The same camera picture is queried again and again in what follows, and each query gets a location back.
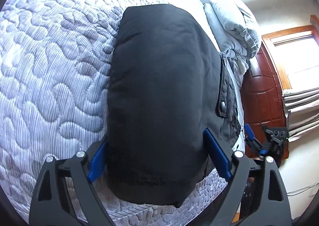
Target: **screw head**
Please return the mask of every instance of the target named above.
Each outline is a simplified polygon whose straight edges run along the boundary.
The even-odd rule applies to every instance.
[[[83,158],[85,156],[85,152],[84,151],[78,151],[77,152],[77,157],[78,158]]]
[[[235,151],[235,156],[237,158],[242,158],[244,156],[244,154],[241,151]]]
[[[274,158],[270,157],[270,156],[267,156],[266,157],[266,161],[269,162],[269,163],[272,163],[272,162],[274,162]]]
[[[52,156],[49,156],[49,157],[46,158],[45,161],[46,161],[46,162],[52,162],[52,161],[53,161],[53,157],[52,157]]]

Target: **blue gripper pad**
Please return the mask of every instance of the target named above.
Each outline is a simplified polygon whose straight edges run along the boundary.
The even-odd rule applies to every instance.
[[[266,150],[261,150],[260,155],[261,155],[261,156],[266,156],[267,153],[268,153],[268,151],[266,151]]]
[[[254,132],[251,129],[250,125],[249,124],[245,124],[244,125],[244,129],[245,129],[245,132],[248,135],[248,138],[253,141],[255,139],[255,135],[254,135]]]
[[[98,179],[104,171],[106,165],[106,148],[107,141],[104,141],[90,162],[90,172],[87,176],[90,183]]]
[[[203,141],[206,151],[214,163],[219,176],[229,182],[232,178],[229,167],[229,159],[207,128],[203,131]]]

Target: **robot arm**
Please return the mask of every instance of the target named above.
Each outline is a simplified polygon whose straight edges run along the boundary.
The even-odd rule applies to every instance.
[[[271,156],[275,159],[277,166],[279,167],[281,159],[284,154],[285,144],[288,139],[289,133],[286,127],[271,127],[263,128],[266,135],[266,142],[261,144],[254,136],[254,133],[249,126],[244,126],[247,137],[245,138],[246,144],[253,150],[258,156],[263,159],[266,156]]]
[[[203,141],[219,175],[230,185],[217,215],[211,218],[210,226],[292,225],[287,193],[273,157],[254,160],[240,151],[233,152],[224,141],[216,140],[208,128],[203,132]],[[93,143],[87,152],[79,151],[70,159],[47,157],[32,196],[29,225],[115,226],[92,185],[103,173],[106,149],[105,136]],[[88,223],[77,219],[65,177],[72,178]],[[232,224],[248,177],[254,177],[256,181],[250,214]]]

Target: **snap button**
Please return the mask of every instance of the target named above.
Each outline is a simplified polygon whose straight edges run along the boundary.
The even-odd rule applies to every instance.
[[[224,101],[221,102],[221,111],[222,111],[222,112],[225,112],[225,111],[226,111],[226,104],[225,104]]]

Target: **jacket pocket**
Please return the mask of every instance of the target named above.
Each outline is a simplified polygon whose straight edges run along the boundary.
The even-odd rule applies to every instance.
[[[227,71],[227,57],[225,55],[221,55],[221,77],[216,112],[219,117],[224,118],[221,129],[225,140],[234,140],[235,143],[240,134],[241,126],[237,121],[237,99],[232,79]]]

